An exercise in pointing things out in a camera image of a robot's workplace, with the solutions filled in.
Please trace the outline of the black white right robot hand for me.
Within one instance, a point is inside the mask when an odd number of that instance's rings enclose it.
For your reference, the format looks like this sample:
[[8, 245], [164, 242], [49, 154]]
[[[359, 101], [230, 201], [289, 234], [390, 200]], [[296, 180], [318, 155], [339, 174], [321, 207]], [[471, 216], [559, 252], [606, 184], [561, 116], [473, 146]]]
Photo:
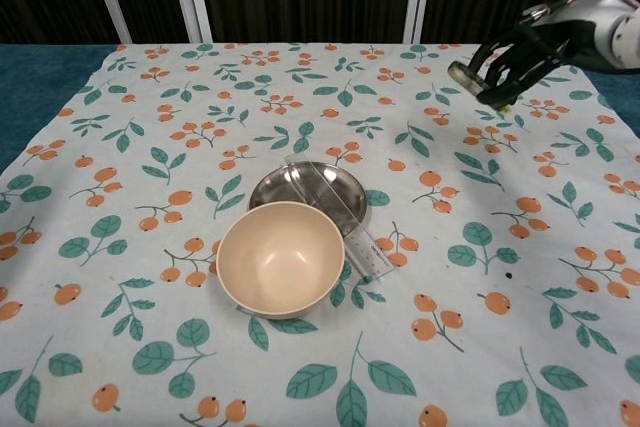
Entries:
[[482, 104], [513, 104], [556, 68], [639, 71], [637, 0], [557, 0], [530, 7], [510, 30], [481, 45], [466, 66]]

